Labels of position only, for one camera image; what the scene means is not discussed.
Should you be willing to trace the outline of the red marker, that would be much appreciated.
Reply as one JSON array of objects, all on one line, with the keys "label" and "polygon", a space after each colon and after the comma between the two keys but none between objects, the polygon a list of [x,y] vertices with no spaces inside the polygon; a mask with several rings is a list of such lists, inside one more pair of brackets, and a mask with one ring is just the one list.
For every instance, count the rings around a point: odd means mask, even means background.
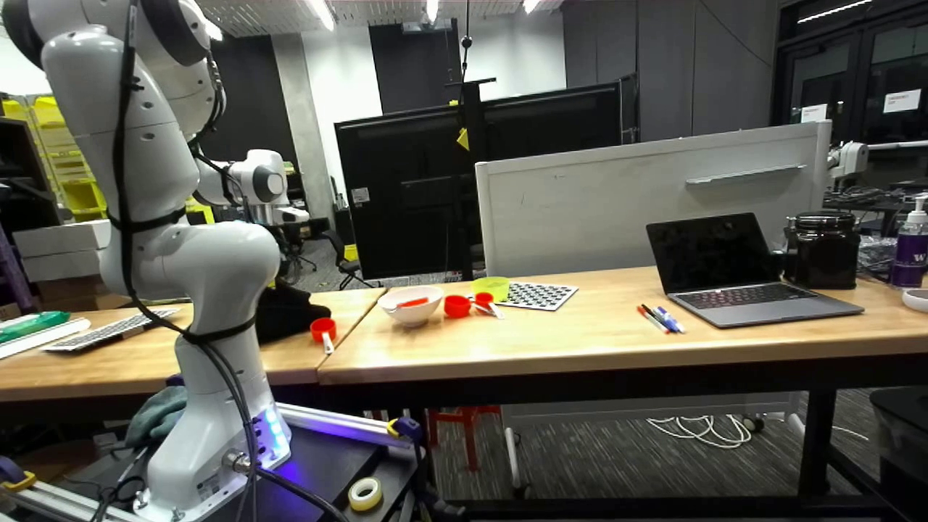
[{"label": "red marker", "polygon": [[653,326],[656,327],[656,329],[658,329],[659,331],[662,331],[662,333],[664,334],[672,333],[669,327],[664,325],[662,321],[659,320],[659,318],[654,317],[653,314],[650,314],[650,312],[646,311],[645,307],[643,307],[642,305],[639,305],[637,307],[637,312],[639,312],[641,317],[649,321],[649,323],[652,323]]}]

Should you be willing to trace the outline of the grey laptop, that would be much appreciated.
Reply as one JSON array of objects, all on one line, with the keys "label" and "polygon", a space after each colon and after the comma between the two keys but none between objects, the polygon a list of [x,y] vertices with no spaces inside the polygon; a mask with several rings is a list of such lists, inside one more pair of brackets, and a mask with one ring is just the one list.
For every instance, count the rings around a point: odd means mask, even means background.
[{"label": "grey laptop", "polygon": [[864,311],[783,281],[752,212],[650,223],[646,234],[664,294],[718,329]]}]

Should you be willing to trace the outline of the checkerboard sheet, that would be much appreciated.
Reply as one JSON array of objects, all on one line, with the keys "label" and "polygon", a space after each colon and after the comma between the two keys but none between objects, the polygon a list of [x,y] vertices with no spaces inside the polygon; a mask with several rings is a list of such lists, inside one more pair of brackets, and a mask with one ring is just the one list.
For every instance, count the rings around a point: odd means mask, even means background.
[{"label": "checkerboard sheet", "polygon": [[559,310],[578,291],[578,287],[536,282],[511,281],[507,296],[498,302],[506,307],[522,310],[554,312]]}]

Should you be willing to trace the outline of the teal cloth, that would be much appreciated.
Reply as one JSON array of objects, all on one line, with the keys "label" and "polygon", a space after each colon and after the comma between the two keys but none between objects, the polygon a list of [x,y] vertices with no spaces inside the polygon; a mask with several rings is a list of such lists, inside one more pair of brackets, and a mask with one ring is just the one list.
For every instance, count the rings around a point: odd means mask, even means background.
[{"label": "teal cloth", "polygon": [[125,448],[159,444],[173,430],[188,405],[185,386],[167,386],[153,394],[130,420]]}]

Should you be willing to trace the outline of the white rolling divider panel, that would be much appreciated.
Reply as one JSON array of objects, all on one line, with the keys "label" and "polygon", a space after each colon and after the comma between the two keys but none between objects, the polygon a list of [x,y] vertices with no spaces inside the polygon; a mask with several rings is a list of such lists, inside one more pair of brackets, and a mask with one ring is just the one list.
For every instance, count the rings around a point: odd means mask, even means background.
[{"label": "white rolling divider panel", "polygon": [[573,284],[557,312],[494,327],[485,376],[560,376],[745,361],[770,326],[716,329],[671,305],[689,330],[658,333],[637,305],[665,304],[650,223],[751,212],[766,238],[821,204],[831,123],[796,123],[478,163],[491,276]]}]

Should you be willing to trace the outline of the white flat box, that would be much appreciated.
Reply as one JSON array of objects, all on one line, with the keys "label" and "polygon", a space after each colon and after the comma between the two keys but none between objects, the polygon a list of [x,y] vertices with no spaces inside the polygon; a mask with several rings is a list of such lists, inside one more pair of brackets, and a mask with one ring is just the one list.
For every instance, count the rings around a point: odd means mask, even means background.
[{"label": "white flat box", "polygon": [[53,343],[53,341],[63,339],[70,335],[79,334],[80,331],[85,331],[89,329],[90,326],[91,321],[87,320],[87,318],[76,318],[75,320],[70,320],[67,323],[56,325],[49,329],[23,335],[11,341],[4,341],[4,343],[0,343],[0,360],[32,350],[33,348],[46,346],[47,344]]}]

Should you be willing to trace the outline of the black marker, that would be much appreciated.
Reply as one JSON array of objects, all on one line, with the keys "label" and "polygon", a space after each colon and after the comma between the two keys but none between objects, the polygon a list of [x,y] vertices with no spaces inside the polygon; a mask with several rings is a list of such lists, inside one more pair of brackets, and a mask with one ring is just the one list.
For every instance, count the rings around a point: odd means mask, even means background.
[{"label": "black marker", "polygon": [[641,304],[641,305],[642,305],[643,307],[645,307],[646,311],[650,312],[650,314],[652,314],[652,316],[654,316],[654,317],[656,317],[656,318],[659,318],[659,320],[662,321],[662,323],[663,323],[664,325],[666,325],[667,327],[669,327],[669,329],[670,329],[671,331],[673,331],[673,333],[679,333],[679,328],[676,327],[676,325],[675,325],[674,321],[672,320],[672,318],[669,318],[669,317],[667,317],[666,315],[660,314],[660,311],[655,311],[655,310],[653,310],[652,308],[647,307],[647,305],[645,305],[645,304]]}]

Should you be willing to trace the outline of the yellow-green cup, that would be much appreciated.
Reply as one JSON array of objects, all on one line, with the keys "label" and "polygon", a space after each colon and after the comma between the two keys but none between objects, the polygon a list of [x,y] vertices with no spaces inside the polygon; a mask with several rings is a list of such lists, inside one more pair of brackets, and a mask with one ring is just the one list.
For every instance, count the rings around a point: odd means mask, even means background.
[{"label": "yellow-green cup", "polygon": [[510,279],[500,276],[485,276],[471,281],[471,290],[475,295],[490,294],[493,302],[506,302],[510,290]]}]

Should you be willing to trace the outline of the large black monitor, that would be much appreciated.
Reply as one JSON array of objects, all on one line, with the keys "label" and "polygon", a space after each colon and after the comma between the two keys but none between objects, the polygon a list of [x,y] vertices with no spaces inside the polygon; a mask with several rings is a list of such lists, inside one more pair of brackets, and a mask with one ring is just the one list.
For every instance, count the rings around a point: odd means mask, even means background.
[{"label": "large black monitor", "polygon": [[[639,142],[639,76],[483,101],[487,158],[502,161]],[[362,274],[460,272],[455,176],[468,166],[457,107],[334,126]],[[471,224],[473,251],[480,218]]]}]

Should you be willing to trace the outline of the office chair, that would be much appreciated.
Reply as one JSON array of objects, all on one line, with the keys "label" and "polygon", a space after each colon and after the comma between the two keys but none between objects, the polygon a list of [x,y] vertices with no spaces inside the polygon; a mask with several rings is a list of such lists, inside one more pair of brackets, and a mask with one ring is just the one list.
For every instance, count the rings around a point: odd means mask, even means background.
[{"label": "office chair", "polygon": [[332,246],[335,254],[335,267],[339,273],[344,274],[344,278],[339,284],[338,290],[343,291],[352,281],[360,282],[362,285],[367,286],[368,288],[375,288],[375,286],[367,281],[364,278],[359,277],[359,272],[361,270],[360,262],[355,260],[349,260],[346,257],[346,244],[339,238],[337,232],[332,231],[332,229],[327,229],[327,231],[321,232],[321,237],[328,241]]}]

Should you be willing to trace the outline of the black jar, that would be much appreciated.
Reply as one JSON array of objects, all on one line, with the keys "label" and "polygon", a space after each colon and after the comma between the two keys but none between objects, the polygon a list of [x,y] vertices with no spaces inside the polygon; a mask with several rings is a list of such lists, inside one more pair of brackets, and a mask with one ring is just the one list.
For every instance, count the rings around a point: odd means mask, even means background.
[{"label": "black jar", "polygon": [[856,287],[861,235],[851,212],[799,212],[784,228],[786,281],[815,290]]}]

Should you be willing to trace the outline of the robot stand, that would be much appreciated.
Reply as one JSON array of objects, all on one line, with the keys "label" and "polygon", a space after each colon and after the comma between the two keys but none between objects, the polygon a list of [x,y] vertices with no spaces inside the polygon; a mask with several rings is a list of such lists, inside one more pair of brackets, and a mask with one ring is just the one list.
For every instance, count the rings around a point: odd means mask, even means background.
[{"label": "robot stand", "polygon": [[[208,481],[211,513],[196,520],[192,510],[169,509],[166,522],[397,522],[408,520],[422,487],[413,450],[355,442],[303,428],[292,430],[291,456],[275,467],[274,479],[257,480],[257,502],[241,492],[219,489]],[[141,499],[141,469],[146,458],[129,450],[33,488],[10,493],[0,488],[4,522],[90,522],[103,498],[109,498],[100,522],[154,522],[135,513]],[[374,476],[384,489],[381,504],[366,513],[352,511],[352,483]]]}]

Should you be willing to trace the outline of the roll of tape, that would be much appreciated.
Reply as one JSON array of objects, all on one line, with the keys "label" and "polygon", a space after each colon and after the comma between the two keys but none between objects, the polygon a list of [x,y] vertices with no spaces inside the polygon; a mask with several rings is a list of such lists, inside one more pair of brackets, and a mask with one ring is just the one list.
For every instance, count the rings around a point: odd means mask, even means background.
[{"label": "roll of tape", "polygon": [[381,504],[384,498],[384,487],[374,476],[361,478],[352,483],[346,498],[352,511],[366,513]]}]

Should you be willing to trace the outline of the white keyboard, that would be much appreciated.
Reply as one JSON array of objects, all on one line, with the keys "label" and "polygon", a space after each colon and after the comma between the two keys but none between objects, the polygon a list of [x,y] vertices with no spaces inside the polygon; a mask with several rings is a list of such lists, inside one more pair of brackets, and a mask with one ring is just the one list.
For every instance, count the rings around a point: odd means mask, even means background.
[{"label": "white keyboard", "polygon": [[139,313],[96,329],[53,341],[52,344],[40,347],[40,350],[50,353],[76,353],[142,334],[143,331],[148,331],[153,327],[155,327],[155,324],[153,324],[152,320]]}]

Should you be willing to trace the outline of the white bowl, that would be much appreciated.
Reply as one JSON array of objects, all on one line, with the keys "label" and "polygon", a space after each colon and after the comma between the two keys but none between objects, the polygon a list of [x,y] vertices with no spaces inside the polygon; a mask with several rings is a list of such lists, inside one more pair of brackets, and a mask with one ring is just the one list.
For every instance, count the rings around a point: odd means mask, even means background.
[{"label": "white bowl", "polygon": [[[430,302],[418,307],[397,310],[397,304],[411,299],[428,297]],[[388,318],[405,327],[417,327],[430,320],[432,314],[443,302],[444,291],[437,286],[407,286],[391,289],[378,298],[377,305]]]}]

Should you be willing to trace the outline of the purple pump bottle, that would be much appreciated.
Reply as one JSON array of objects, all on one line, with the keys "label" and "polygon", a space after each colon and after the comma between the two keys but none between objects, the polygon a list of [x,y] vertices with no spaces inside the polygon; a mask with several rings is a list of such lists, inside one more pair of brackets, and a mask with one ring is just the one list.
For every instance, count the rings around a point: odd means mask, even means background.
[{"label": "purple pump bottle", "polygon": [[907,214],[896,237],[895,259],[890,284],[896,288],[921,288],[928,270],[928,192],[915,198],[914,209]]}]

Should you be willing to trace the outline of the green packet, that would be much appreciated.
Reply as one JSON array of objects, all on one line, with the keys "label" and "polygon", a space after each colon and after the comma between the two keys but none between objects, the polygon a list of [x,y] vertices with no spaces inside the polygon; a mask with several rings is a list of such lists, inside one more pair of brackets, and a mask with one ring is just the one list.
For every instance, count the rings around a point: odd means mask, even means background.
[{"label": "green packet", "polygon": [[70,316],[70,312],[55,310],[4,321],[0,324],[0,344],[64,324]]}]

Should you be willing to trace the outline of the red stool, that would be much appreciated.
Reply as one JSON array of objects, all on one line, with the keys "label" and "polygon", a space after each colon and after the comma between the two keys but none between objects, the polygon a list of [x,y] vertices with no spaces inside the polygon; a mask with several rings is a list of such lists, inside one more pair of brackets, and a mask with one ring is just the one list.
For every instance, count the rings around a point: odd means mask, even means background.
[{"label": "red stool", "polygon": [[464,445],[468,471],[477,472],[479,459],[476,449],[476,424],[481,414],[494,414],[502,416],[499,405],[484,405],[478,407],[457,407],[453,412],[442,412],[438,409],[428,409],[427,433],[428,445],[431,448],[439,446],[439,423],[460,424],[464,433]]}]

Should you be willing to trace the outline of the black bin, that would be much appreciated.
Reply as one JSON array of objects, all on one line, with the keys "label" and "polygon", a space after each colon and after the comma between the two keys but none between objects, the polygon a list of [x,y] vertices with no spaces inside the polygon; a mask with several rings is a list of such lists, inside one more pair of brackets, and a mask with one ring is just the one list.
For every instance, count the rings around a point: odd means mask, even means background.
[{"label": "black bin", "polygon": [[879,488],[912,522],[928,522],[928,386],[869,395],[879,450]]}]

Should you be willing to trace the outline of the stack of white boxes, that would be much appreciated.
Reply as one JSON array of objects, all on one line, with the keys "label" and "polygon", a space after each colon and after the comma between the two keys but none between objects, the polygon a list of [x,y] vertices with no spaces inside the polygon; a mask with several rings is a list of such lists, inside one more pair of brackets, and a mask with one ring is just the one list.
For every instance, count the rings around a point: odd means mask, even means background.
[{"label": "stack of white boxes", "polygon": [[12,237],[28,280],[37,283],[99,275],[112,231],[109,221],[93,220],[17,231]]}]

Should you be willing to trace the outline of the yellow bin shelf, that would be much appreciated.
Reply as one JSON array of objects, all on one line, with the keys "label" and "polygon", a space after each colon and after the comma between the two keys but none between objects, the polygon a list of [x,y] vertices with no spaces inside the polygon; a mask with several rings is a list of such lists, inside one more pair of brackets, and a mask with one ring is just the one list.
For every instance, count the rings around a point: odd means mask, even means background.
[{"label": "yellow bin shelf", "polygon": [[23,121],[36,145],[44,175],[57,202],[79,223],[102,220],[107,206],[95,176],[80,152],[57,100],[51,95],[14,96],[0,92],[3,115]]}]

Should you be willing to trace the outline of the blue yellow clamp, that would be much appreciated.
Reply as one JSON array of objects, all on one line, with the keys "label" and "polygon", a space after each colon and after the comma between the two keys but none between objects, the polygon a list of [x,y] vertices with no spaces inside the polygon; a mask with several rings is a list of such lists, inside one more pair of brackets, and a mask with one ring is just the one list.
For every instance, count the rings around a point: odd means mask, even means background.
[{"label": "blue yellow clamp", "polygon": [[421,444],[426,436],[426,432],[419,422],[405,416],[389,420],[386,431],[394,439],[401,439],[414,444]]},{"label": "blue yellow clamp", "polygon": [[0,455],[0,488],[10,493],[23,492],[36,485],[34,473],[26,471],[10,458]]}]

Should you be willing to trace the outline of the black towel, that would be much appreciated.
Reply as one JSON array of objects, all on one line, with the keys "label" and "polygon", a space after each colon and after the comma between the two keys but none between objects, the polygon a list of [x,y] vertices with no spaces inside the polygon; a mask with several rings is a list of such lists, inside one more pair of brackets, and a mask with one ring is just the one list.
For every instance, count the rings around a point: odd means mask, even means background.
[{"label": "black towel", "polygon": [[312,303],[308,291],[286,284],[265,288],[257,302],[255,333],[261,346],[305,331],[318,318],[331,318],[325,305]]}]

